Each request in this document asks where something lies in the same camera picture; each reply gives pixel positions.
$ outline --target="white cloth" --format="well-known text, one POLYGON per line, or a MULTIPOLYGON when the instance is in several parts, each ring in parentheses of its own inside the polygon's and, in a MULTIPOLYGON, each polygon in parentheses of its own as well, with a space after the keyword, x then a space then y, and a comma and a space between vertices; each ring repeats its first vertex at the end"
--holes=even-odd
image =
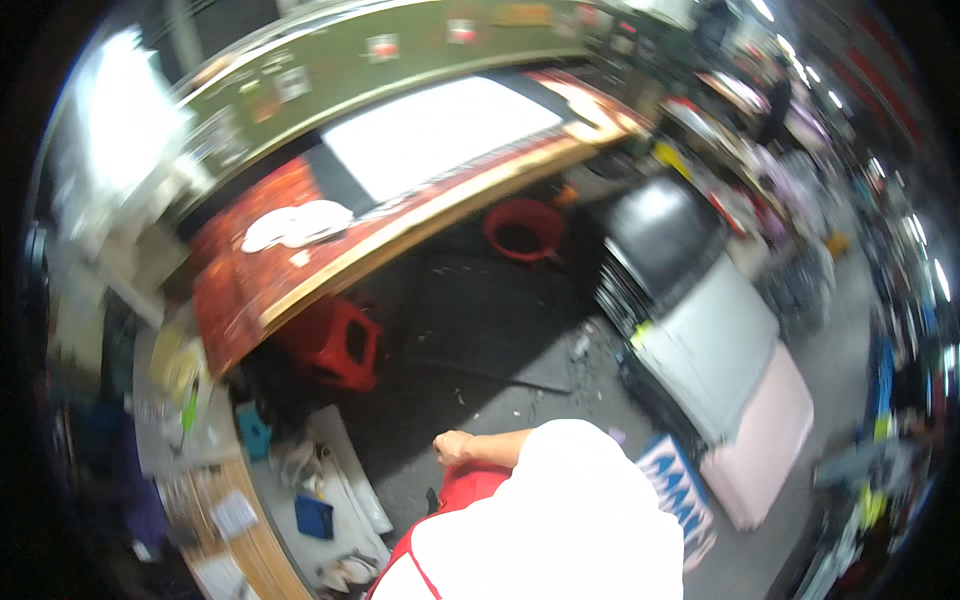
MULTIPOLYGON (((496 493, 416 527, 413 554, 445 600, 681 600, 684 532, 650 481, 582 420, 535 429, 496 493)), ((374 600, 430 600, 397 561, 374 600)))

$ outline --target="wooden counter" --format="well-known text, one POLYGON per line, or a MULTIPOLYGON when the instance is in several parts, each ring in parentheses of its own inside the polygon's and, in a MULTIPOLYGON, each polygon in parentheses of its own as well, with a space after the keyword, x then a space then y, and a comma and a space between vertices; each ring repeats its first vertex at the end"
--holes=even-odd
POLYGON ((564 96, 584 121, 529 140, 362 218, 338 239, 306 248, 240 250, 260 216, 323 197, 301 159, 274 171, 211 220, 192 243, 203 268, 194 282, 194 310, 211 374, 222 376, 318 298, 345 290, 469 214, 595 156, 603 146, 649 134, 648 122, 562 71, 526 75, 564 96))

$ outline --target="orange object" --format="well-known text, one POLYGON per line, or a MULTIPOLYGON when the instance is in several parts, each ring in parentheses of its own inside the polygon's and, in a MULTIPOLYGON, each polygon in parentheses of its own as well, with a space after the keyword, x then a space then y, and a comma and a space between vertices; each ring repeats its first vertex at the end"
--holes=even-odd
POLYGON ((830 256, 834 258, 843 255, 844 252, 850 249, 850 240, 839 231, 835 231, 827 238, 825 243, 827 244, 827 250, 830 251, 830 256))
POLYGON ((577 190, 569 185, 565 185, 564 188, 560 190, 560 193, 554 196, 553 204, 566 206, 575 203, 578 198, 580 198, 580 194, 577 193, 577 190))
POLYGON ((321 383, 369 392, 376 385, 373 361, 383 329, 340 298, 317 300, 276 333, 294 361, 321 383))

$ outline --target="paper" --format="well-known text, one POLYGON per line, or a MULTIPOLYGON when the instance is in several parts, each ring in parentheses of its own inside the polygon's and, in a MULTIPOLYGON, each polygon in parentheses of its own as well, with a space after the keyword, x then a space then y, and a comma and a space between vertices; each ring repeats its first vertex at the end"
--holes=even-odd
POLYGON ((218 554, 194 566, 207 600, 260 600, 230 554, 218 554))
POLYGON ((224 540, 230 540, 253 527, 256 513, 247 497, 237 491, 231 492, 210 511, 210 517, 220 530, 224 540))
POLYGON ((323 139, 383 204, 562 122, 501 84, 468 77, 364 112, 331 128, 323 139))

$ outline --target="sticker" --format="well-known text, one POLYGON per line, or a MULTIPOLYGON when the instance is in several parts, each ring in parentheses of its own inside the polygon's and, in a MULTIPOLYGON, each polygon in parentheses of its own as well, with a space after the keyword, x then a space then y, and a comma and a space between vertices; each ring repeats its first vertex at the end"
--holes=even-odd
POLYGON ((306 76, 305 66, 294 68, 274 77, 276 93, 280 95, 280 102, 290 102, 303 94, 310 92, 310 80, 306 76))
POLYGON ((550 27, 553 9, 545 4, 500 4, 493 24, 499 27, 550 27))
POLYGON ((195 161, 212 157, 221 167, 227 167, 247 153, 247 142, 235 125, 233 107, 224 107, 193 131, 187 140, 192 148, 190 158, 195 161))
POLYGON ((370 62, 385 62, 399 58, 396 34, 383 34, 367 38, 367 58, 370 62))
POLYGON ((446 43, 472 44, 476 40, 477 30, 473 19, 446 20, 446 43))
POLYGON ((280 109, 280 99, 276 95, 276 90, 261 84, 258 79, 241 85, 239 91, 247 105, 250 120, 254 124, 263 123, 280 109))

